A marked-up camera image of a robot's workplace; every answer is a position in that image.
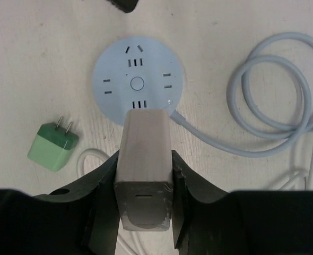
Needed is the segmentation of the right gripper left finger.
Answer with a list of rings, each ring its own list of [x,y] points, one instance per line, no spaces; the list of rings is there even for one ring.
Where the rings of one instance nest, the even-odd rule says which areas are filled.
[[[0,189],[0,254],[114,254],[117,159],[50,194]]]

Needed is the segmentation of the round light blue power strip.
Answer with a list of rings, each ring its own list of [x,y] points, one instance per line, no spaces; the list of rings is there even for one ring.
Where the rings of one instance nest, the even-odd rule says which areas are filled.
[[[92,74],[95,101],[106,118],[123,125],[131,109],[165,109],[180,102],[185,73],[177,55],[160,41],[132,36],[109,45]]]

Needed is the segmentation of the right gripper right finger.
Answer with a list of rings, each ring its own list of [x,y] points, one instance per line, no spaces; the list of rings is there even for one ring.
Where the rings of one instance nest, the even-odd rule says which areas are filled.
[[[225,192],[175,151],[172,232],[180,254],[313,254],[313,191]]]

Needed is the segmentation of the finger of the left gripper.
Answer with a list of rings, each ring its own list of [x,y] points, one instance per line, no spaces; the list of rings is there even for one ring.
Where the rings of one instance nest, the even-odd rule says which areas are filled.
[[[124,13],[131,13],[135,10],[139,0],[108,0],[108,2]]]

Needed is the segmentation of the white charger plug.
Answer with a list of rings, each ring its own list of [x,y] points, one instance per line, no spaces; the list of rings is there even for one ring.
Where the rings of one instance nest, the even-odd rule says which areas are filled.
[[[173,180],[169,114],[164,109],[132,109],[126,114],[114,191],[123,228],[167,231]]]

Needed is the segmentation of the green charger plug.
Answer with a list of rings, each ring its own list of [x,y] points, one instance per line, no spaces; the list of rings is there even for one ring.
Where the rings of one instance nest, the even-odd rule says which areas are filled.
[[[52,172],[67,164],[80,139],[70,130],[73,123],[63,127],[62,119],[42,124],[27,154],[31,161]]]

